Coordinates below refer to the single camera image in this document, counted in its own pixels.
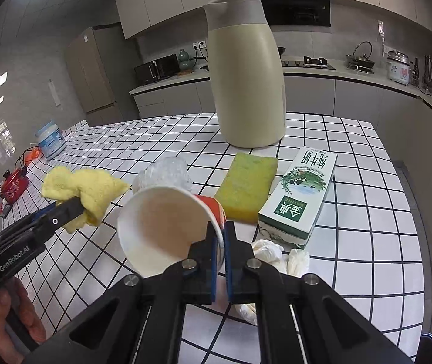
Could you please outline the left hand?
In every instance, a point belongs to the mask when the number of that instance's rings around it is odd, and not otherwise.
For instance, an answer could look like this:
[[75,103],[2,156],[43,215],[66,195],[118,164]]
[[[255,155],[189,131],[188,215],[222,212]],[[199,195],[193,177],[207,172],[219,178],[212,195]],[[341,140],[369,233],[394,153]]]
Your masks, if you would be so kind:
[[[19,297],[18,317],[37,343],[46,341],[46,329],[41,323],[28,292],[18,278],[13,278],[15,293]],[[0,357],[6,363],[22,363],[24,356],[20,353],[6,331],[7,316],[11,308],[11,296],[5,288],[0,289]]]

